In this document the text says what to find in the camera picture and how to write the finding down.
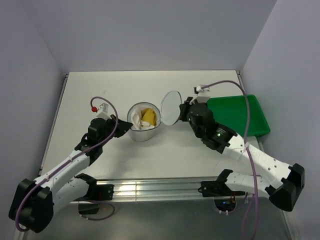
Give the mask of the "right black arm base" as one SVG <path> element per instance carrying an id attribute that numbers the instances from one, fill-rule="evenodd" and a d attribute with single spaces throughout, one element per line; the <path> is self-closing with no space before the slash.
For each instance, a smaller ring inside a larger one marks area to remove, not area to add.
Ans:
<path id="1" fill-rule="evenodd" d="M 232 191 L 224 182 L 217 180 L 202 181 L 197 191 L 202 197 L 235 197 L 244 196 L 244 191 Z"/>

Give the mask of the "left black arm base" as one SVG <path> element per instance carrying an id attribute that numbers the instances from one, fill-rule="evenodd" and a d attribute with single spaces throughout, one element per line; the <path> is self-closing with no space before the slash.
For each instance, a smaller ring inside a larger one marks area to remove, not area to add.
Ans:
<path id="1" fill-rule="evenodd" d="M 114 185 L 113 184 L 96 184 L 89 186 L 87 193 L 79 197 L 81 201 L 110 201 L 113 199 Z"/>

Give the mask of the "yellow bra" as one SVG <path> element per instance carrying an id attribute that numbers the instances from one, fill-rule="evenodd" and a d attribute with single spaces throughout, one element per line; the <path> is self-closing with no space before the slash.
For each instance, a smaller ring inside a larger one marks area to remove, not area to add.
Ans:
<path id="1" fill-rule="evenodd" d="M 141 120 L 155 127 L 157 125 L 157 114 L 152 108 L 145 108 L 141 111 Z"/>

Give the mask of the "white garments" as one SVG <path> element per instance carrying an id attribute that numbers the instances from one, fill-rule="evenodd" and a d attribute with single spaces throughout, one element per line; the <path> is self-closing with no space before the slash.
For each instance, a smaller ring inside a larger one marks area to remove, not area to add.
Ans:
<path id="1" fill-rule="evenodd" d="M 141 114 L 142 110 L 136 108 L 131 113 L 130 119 L 133 124 L 133 128 L 137 131 L 146 131 L 146 130 L 154 129 L 156 126 L 150 125 L 148 122 L 142 121 L 142 114 Z"/>

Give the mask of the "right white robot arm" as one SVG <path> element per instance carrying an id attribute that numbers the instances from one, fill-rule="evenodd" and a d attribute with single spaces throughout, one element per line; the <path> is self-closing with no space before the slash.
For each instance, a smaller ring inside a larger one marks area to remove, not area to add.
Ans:
<path id="1" fill-rule="evenodd" d="M 188 97 L 179 105 L 179 119 L 188 122 L 194 135 L 211 150 L 251 167 L 251 175 L 225 169 L 216 180 L 222 195 L 249 192 L 265 197 L 277 208 L 291 212 L 305 186 L 305 169 L 298 163 L 279 161 L 252 146 L 241 135 L 215 121 L 206 103 L 191 103 Z"/>

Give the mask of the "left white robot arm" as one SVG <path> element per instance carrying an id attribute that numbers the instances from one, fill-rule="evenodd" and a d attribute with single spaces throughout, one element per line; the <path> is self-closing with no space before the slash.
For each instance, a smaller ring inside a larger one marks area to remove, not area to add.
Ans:
<path id="1" fill-rule="evenodd" d="M 54 214 L 70 202 L 83 199 L 96 201 L 99 198 L 97 180 L 85 173 L 103 153 L 103 146 L 112 138 L 125 135 L 132 123 L 112 115 L 91 120 L 70 155 L 47 173 L 29 180 L 22 180 L 15 191 L 8 217 L 21 232 L 43 231 Z"/>

